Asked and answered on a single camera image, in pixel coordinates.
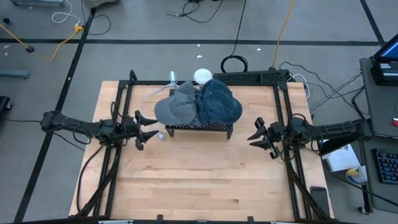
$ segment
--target gray baseball cap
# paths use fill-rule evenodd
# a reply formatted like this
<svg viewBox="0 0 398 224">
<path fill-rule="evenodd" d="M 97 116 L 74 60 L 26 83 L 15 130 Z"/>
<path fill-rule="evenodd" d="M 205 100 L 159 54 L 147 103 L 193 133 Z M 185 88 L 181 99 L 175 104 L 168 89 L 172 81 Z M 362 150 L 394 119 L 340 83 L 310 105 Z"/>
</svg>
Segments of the gray baseball cap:
<svg viewBox="0 0 398 224">
<path fill-rule="evenodd" d="M 174 126 L 200 126 L 195 90 L 192 82 L 186 81 L 175 90 L 172 96 L 157 102 L 155 116 L 158 122 Z"/>
</svg>

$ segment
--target keyboard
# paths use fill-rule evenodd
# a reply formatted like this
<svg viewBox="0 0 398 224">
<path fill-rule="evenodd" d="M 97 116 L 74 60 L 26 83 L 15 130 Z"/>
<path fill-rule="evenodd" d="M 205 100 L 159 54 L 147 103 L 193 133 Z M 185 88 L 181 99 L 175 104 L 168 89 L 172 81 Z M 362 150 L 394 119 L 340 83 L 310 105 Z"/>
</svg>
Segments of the keyboard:
<svg viewBox="0 0 398 224">
<path fill-rule="evenodd" d="M 398 184 L 398 150 L 373 149 L 379 180 L 385 184 Z"/>
<path fill-rule="evenodd" d="M 232 72 L 216 73 L 214 79 L 222 82 L 242 82 L 242 83 L 275 83 L 286 82 L 289 79 L 288 70 L 271 70 L 256 72 Z"/>
</svg>

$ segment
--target black desk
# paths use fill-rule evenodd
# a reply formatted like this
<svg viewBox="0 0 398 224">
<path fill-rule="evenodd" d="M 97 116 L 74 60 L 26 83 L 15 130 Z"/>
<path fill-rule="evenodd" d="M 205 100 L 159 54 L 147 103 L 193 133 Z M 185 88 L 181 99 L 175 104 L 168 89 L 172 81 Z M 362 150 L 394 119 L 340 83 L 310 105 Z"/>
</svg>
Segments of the black desk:
<svg viewBox="0 0 398 224">
<path fill-rule="evenodd" d="M 371 152 L 375 148 L 396 149 L 398 152 L 398 139 L 395 139 L 398 138 L 398 127 L 391 124 L 392 118 L 398 117 L 395 106 L 395 103 L 398 104 L 398 86 L 377 86 L 370 71 L 373 66 L 372 60 L 362 58 L 360 64 L 366 99 L 371 115 L 372 129 L 375 134 L 370 141 L 359 143 L 361 146 L 361 160 L 366 165 L 366 173 L 368 175 L 368 182 L 365 187 L 375 194 L 398 202 L 398 185 L 380 183 Z M 369 199 L 364 194 L 365 205 L 369 203 L 370 207 L 378 210 L 398 213 L 398 207 L 394 205 L 372 196 L 369 196 Z"/>
</svg>

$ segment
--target cap brim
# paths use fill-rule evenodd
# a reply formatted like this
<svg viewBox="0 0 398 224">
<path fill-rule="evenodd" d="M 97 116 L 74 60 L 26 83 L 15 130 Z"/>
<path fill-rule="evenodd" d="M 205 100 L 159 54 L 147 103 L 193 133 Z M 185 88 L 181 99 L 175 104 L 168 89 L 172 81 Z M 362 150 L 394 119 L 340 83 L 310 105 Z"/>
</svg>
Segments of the cap brim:
<svg viewBox="0 0 398 224">
<path fill-rule="evenodd" d="M 162 124 L 166 125 L 181 125 L 183 124 L 179 121 L 170 110 L 170 102 L 172 96 L 166 99 L 160 100 L 155 105 L 155 117 L 156 120 Z"/>
</svg>

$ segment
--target black mesh stand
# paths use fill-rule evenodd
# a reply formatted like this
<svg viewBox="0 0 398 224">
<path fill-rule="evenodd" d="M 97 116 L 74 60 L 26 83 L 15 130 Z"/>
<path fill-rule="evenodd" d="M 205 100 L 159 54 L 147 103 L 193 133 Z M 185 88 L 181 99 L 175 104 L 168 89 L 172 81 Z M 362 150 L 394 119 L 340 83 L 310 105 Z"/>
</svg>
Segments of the black mesh stand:
<svg viewBox="0 0 398 224">
<path fill-rule="evenodd" d="M 170 90 L 169 96 L 174 94 L 175 90 Z M 209 124 L 208 126 L 189 126 L 189 125 L 179 125 L 172 126 L 166 125 L 165 129 L 170 137 L 174 136 L 174 130 L 184 130 L 184 131 L 217 131 L 217 132 L 226 132 L 226 138 L 231 139 L 233 132 L 233 125 L 222 125 L 222 124 Z"/>
</svg>

